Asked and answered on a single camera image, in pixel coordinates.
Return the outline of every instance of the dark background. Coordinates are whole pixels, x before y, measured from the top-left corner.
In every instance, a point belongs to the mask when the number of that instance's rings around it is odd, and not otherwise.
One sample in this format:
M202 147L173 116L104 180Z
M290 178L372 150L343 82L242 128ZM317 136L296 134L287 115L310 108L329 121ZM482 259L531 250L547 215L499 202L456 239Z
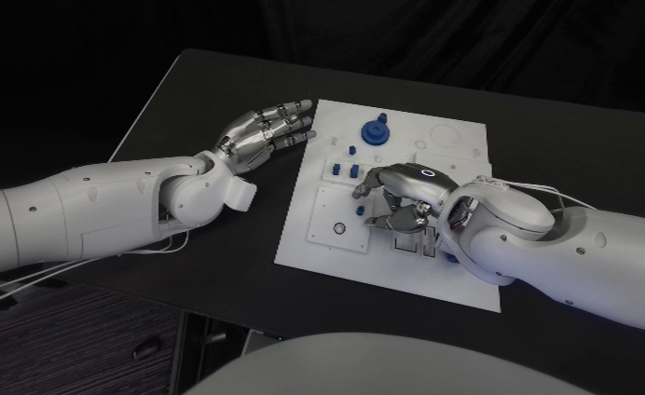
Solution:
M1 0L0 185L108 160L186 48L643 111L643 2Z

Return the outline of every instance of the robotic hand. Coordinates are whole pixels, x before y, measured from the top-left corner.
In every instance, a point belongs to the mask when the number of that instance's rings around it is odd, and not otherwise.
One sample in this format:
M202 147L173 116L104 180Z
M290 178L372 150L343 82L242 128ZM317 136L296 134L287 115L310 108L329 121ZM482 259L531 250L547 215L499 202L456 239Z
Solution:
M590 207L552 213L502 180L479 176L459 186L418 164L372 169L353 198L381 186L392 214L368 225L414 233L433 216L437 248L480 279L499 286L522 279L565 305L645 328L643 218ZM401 207L402 198L417 203Z
M311 139L303 100L251 111L209 151L88 165L0 190L0 271L44 261L104 257L206 225L223 205L246 211L255 170L274 150Z

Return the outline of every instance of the blue knob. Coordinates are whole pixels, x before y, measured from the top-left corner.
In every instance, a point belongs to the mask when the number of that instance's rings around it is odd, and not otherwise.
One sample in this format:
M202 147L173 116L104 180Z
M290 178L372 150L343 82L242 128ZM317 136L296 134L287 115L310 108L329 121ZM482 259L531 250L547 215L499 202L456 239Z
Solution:
M360 136L371 145L382 145L389 139L389 128L386 128L386 114L362 125Z

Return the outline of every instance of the circular hole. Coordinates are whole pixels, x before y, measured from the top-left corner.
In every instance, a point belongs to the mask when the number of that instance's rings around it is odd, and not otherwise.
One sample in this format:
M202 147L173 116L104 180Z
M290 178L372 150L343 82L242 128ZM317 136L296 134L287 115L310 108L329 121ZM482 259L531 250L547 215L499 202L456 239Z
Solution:
M345 233L345 224L343 223L334 223L333 224L333 231L336 234L342 235Z

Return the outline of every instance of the white panel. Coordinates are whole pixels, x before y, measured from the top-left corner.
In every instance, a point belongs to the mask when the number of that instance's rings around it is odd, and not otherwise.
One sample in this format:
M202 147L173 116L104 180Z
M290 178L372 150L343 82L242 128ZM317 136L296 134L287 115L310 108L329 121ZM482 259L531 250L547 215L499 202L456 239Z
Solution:
M376 119L379 113L386 113L391 134L388 142L373 146L362 140L360 128L366 121ZM464 184L480 174L490 174L485 126L320 100L311 129L319 135L307 142L304 150L275 263L499 311L498 287L479 280L460 265L450 263L443 252L437 252L434 259L425 259L421 253L392 251L391 231L371 230L366 253L327 247L306 239L319 187L349 192L362 181L362 177L329 178L332 160L332 167L333 163L356 163L360 164L360 171L366 172L372 167L415 162L418 159L422 165L444 171L459 184ZM349 145L356 146L353 156L349 155ZM373 216L386 214L381 191L373 191L369 197Z
M359 206L363 207L362 215L356 214ZM369 216L372 216L371 197L355 200L350 189L320 187L306 233L307 241L366 253L369 227L363 221Z

